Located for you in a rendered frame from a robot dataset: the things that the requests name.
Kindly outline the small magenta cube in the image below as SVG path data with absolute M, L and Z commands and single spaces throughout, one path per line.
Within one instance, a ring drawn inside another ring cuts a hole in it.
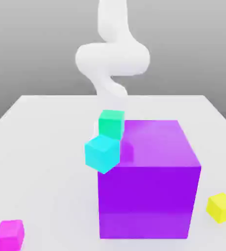
M 25 237 L 22 220 L 1 221 L 0 251 L 21 251 Z

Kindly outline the small yellow cube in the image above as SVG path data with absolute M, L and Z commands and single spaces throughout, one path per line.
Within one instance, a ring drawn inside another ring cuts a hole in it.
M 226 194 L 219 193 L 210 196 L 207 201 L 206 212 L 217 222 L 226 222 Z

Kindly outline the small green cube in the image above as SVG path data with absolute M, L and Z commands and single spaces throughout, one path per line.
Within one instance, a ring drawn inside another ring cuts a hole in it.
M 99 117 L 99 134 L 121 140 L 125 130 L 125 112 L 103 110 Z

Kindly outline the small cyan cube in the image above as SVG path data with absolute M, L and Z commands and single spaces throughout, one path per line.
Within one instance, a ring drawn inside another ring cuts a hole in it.
M 98 135 L 84 146 L 85 164 L 105 174 L 120 162 L 120 141 Z

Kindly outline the large purple box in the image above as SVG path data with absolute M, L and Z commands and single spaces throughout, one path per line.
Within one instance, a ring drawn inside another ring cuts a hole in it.
M 186 239 L 199 163 L 176 120 L 127 120 L 119 164 L 98 175 L 102 239 Z

